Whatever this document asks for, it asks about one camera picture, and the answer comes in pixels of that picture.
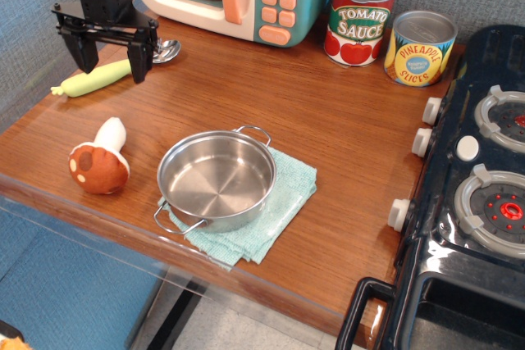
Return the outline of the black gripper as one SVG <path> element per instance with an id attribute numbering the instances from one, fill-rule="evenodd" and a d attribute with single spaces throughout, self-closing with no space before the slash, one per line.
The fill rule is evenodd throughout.
<path id="1" fill-rule="evenodd" d="M 133 0 L 79 0 L 56 3 L 57 30 L 76 65 L 91 73 L 98 64 L 98 43 L 127 48 L 136 84 L 144 82 L 158 50 L 158 23 L 133 5 Z"/>

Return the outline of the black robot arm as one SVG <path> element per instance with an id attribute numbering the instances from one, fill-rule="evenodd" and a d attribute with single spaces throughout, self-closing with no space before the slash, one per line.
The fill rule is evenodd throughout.
<path id="1" fill-rule="evenodd" d="M 98 64 L 98 43 L 127 48 L 131 74 L 144 81 L 158 50 L 158 23 L 138 11 L 133 0 L 79 0 L 56 3 L 57 31 L 76 65 L 91 73 Z"/>

